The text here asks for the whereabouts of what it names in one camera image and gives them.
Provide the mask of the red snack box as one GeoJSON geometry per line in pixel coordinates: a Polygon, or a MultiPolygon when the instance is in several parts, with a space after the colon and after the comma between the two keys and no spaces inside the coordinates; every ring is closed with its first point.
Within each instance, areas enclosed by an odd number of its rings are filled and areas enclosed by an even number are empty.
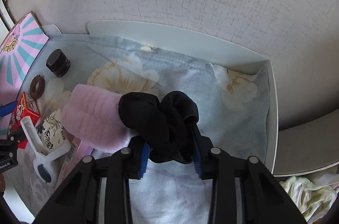
{"type": "Polygon", "coordinates": [[[22,93],[14,111],[11,114],[9,122],[8,136],[11,137],[17,135],[19,149],[25,149],[28,143],[20,122],[24,117],[30,117],[34,125],[40,118],[36,101],[26,92],[22,93]]]}

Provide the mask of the brown hair scrunchie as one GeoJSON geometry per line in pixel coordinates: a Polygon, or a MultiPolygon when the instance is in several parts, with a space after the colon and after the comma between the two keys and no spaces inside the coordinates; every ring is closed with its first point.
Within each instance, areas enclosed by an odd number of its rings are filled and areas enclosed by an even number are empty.
{"type": "Polygon", "coordinates": [[[31,81],[31,85],[29,87],[29,94],[34,99],[39,99],[45,89],[45,79],[41,75],[37,75],[31,81]]]}

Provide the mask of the large white plastic clip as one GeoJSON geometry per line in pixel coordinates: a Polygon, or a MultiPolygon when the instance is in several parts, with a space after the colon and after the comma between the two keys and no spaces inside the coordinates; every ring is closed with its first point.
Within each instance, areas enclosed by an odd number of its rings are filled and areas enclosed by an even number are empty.
{"type": "Polygon", "coordinates": [[[33,167],[38,177],[50,187],[54,187],[57,183],[61,166],[58,159],[68,153],[71,148],[70,142],[65,142],[53,151],[48,151],[41,143],[37,135],[37,130],[30,117],[24,117],[20,120],[21,127],[33,149],[35,158],[33,167]]]}

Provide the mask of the white tissue pack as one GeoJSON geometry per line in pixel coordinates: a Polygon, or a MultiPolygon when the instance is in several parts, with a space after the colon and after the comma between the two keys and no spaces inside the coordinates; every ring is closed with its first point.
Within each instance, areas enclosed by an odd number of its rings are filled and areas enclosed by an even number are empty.
{"type": "Polygon", "coordinates": [[[56,158],[68,153],[71,143],[61,124],[61,109],[52,112],[37,127],[40,153],[47,156],[56,152],[56,158]]]}

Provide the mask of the black cloth scrunchie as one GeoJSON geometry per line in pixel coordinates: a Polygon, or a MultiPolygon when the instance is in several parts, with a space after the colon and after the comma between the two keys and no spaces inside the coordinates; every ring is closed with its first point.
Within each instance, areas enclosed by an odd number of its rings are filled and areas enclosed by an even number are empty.
{"type": "Polygon", "coordinates": [[[152,162],[193,161],[193,134],[199,113],[185,93],[172,91],[160,100],[153,94],[130,92],[121,97],[118,113],[122,123],[138,132],[150,146],[152,162]]]}

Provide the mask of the cardboard box pink lining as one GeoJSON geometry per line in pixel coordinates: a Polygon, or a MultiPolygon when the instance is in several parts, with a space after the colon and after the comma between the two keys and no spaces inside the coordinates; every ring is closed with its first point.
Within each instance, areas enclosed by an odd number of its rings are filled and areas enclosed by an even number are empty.
{"type": "Polygon", "coordinates": [[[29,69],[48,40],[32,11],[4,38],[1,44],[1,106],[17,100],[29,69]]]}

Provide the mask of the yellow green blanket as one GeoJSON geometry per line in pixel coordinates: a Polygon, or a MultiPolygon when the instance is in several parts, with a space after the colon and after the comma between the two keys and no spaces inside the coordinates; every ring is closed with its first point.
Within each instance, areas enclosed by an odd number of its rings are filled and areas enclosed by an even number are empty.
{"type": "Polygon", "coordinates": [[[307,223],[320,223],[338,197],[338,183],[316,186],[302,176],[292,176],[279,184],[292,199],[307,223]]]}

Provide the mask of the black cosmetic jar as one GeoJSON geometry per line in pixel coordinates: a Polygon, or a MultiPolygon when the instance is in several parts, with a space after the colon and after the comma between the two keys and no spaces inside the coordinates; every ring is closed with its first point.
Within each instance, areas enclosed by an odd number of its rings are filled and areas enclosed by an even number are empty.
{"type": "Polygon", "coordinates": [[[69,68],[71,62],[62,50],[54,50],[47,58],[46,67],[57,77],[64,76],[69,68]]]}

